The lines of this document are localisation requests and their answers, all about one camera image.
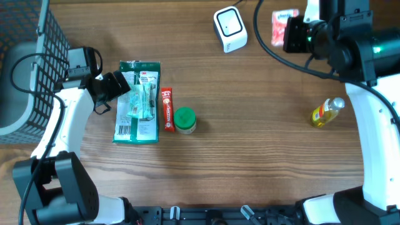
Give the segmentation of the red white juice carton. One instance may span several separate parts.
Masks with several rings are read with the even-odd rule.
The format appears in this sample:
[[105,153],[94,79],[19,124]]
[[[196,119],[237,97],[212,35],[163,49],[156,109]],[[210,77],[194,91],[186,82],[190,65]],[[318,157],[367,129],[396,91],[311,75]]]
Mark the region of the red white juice carton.
[[286,9],[272,12],[272,38],[271,44],[275,47],[283,46],[284,32],[290,17],[299,15],[298,9]]

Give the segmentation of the teal snack bar wrapper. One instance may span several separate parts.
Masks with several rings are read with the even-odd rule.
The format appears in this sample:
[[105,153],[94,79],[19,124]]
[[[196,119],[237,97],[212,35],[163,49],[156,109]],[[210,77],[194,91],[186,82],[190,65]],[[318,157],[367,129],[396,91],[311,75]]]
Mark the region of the teal snack bar wrapper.
[[129,109],[127,116],[135,119],[154,118],[151,109],[151,83],[130,84],[129,87]]

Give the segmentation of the red Nescafe coffee stick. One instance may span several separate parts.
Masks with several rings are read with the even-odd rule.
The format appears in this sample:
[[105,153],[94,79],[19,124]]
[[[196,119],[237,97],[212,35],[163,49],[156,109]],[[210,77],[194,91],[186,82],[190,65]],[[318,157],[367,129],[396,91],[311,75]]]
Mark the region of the red Nescafe coffee stick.
[[172,99],[172,88],[162,87],[162,107],[164,114],[164,129],[169,132],[174,132],[174,119],[173,119],[173,99]]

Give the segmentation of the yellow oil bottle silver cap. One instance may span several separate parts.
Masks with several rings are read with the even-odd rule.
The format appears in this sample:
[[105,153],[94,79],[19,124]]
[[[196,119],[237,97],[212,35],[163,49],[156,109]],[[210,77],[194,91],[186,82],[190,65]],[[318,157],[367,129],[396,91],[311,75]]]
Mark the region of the yellow oil bottle silver cap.
[[312,111],[310,115],[310,123],[316,128],[323,127],[326,123],[332,121],[345,107],[344,99],[335,97],[326,99],[320,106]]

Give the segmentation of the green lid round container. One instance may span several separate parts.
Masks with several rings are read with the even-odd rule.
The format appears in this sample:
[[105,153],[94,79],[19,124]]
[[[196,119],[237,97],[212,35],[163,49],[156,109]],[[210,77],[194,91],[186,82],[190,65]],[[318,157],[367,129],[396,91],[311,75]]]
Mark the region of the green lid round container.
[[190,107],[180,107],[174,113],[174,125],[181,134],[191,134],[196,129],[196,114]]

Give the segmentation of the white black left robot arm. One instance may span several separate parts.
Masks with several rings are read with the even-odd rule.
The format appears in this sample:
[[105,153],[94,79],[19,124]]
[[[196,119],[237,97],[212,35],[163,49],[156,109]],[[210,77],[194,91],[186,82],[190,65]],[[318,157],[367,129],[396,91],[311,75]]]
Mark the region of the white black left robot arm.
[[124,197],[106,197],[80,162],[80,148],[90,114],[130,87],[121,72],[57,83],[45,133],[30,159],[14,165],[12,178],[21,197],[19,223],[128,224],[137,214]]

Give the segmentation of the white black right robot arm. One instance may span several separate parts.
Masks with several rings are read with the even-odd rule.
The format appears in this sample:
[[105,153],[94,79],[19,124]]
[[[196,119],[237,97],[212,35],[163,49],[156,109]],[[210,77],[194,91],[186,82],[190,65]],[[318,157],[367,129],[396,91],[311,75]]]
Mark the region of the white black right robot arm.
[[399,29],[375,31],[365,12],[287,20],[284,50],[328,61],[346,86],[364,166],[362,186],[301,204],[309,224],[399,223]]

